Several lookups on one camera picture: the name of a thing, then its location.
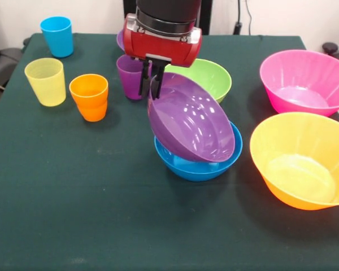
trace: bowl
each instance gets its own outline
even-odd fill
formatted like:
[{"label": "bowl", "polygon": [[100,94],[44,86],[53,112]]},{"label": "bowl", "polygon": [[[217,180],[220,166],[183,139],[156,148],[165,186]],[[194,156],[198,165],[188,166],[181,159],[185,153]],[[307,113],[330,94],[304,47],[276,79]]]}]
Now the bowl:
[{"label": "bowl", "polygon": [[330,116],[339,110],[336,58],[307,50],[285,50],[263,61],[260,77],[278,113],[297,111]]},{"label": "bowl", "polygon": [[119,31],[117,34],[117,44],[119,48],[121,48],[124,51],[124,44],[123,44],[123,29]]},{"label": "bowl", "polygon": [[339,205],[339,122],[307,112],[272,116],[253,131],[250,152],[284,203],[304,210]]},{"label": "bowl", "polygon": [[232,85],[231,76],[225,68],[205,59],[196,59],[189,68],[167,65],[165,71],[190,78],[210,93],[218,103],[226,97]]},{"label": "bowl", "polygon": [[154,135],[171,153],[190,161],[224,162],[234,150],[234,134],[216,100],[191,79],[163,75],[160,98],[148,98]]},{"label": "bowl", "polygon": [[233,123],[231,123],[231,126],[235,136],[235,149],[232,156],[225,162],[206,163],[185,160],[169,152],[156,137],[154,137],[154,146],[160,158],[174,174],[188,181],[208,181],[224,173],[241,154],[242,138],[240,131]]}]

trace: yellow cup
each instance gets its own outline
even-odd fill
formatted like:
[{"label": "yellow cup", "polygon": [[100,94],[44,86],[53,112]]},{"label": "yellow cup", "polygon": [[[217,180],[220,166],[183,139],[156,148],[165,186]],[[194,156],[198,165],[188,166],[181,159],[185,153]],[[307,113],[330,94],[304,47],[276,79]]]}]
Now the yellow cup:
[{"label": "yellow cup", "polygon": [[101,75],[87,74],[74,78],[69,90],[86,121],[100,121],[108,107],[108,81]]},{"label": "yellow cup", "polygon": [[25,67],[25,75],[43,106],[57,106],[66,99],[63,63],[55,58],[40,58]]}]

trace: white wall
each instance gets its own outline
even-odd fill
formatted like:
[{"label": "white wall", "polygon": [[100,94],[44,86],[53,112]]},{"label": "white wall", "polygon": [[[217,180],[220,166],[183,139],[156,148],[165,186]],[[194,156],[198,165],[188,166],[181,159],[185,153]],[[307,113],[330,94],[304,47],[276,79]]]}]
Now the white wall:
[{"label": "white wall", "polygon": [[[339,0],[248,0],[252,34],[299,35],[311,50],[325,41],[339,44]],[[247,34],[249,17],[241,0]],[[123,25],[123,0],[0,0],[0,48],[21,47],[23,39],[40,32],[48,16],[72,19],[74,32],[117,33]],[[211,34],[231,34],[237,0],[214,0]]]},{"label": "white wall", "polygon": [[0,0],[0,48],[22,47],[54,15],[72,20],[73,32],[117,33],[124,23],[122,0]]},{"label": "white wall", "polygon": [[[324,42],[339,45],[339,0],[247,0],[253,16],[251,34],[301,36],[306,47],[321,50]],[[233,32],[237,0],[214,0],[211,34]],[[241,0],[241,34],[248,33],[249,16]]]}]

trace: table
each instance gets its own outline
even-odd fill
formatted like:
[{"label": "table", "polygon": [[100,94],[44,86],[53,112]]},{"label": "table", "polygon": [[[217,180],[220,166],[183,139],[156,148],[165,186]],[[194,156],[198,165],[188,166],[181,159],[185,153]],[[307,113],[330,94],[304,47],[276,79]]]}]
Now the table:
[{"label": "table", "polygon": [[192,183],[157,156],[146,102],[124,97],[114,35],[75,34],[62,59],[67,85],[109,79],[107,116],[87,123],[69,94],[54,108],[36,100],[23,70],[50,53],[35,34],[0,101],[0,270],[339,270],[339,207],[283,204],[249,154],[252,131],[276,113],[261,61],[295,48],[299,37],[204,37],[199,57],[232,75],[221,105],[244,150],[219,178]]}]

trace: green bowl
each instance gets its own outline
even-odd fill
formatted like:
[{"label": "green bowl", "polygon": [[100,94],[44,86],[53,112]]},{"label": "green bowl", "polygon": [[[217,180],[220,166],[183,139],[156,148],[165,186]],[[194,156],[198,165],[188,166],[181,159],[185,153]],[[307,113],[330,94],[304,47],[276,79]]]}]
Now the green bowl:
[{"label": "green bowl", "polygon": [[202,86],[218,102],[222,102],[230,91],[232,79],[220,65],[205,59],[196,59],[191,67],[167,65],[165,72],[183,75]]}]

